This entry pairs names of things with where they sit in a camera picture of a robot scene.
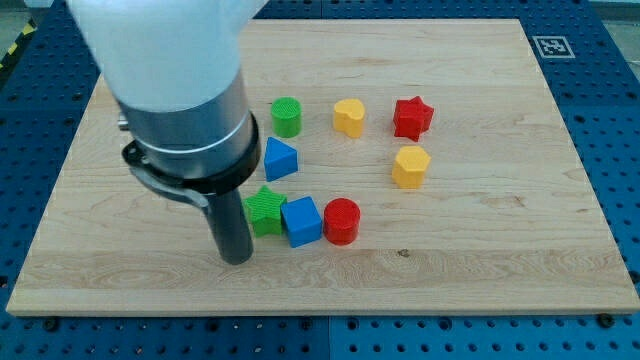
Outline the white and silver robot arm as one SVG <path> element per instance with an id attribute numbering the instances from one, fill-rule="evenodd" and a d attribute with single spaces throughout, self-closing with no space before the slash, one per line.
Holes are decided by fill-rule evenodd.
<path id="1" fill-rule="evenodd" d="M 184 179 L 220 173 L 254 127 L 239 35 L 266 0 L 68 0 L 150 164 Z"/>

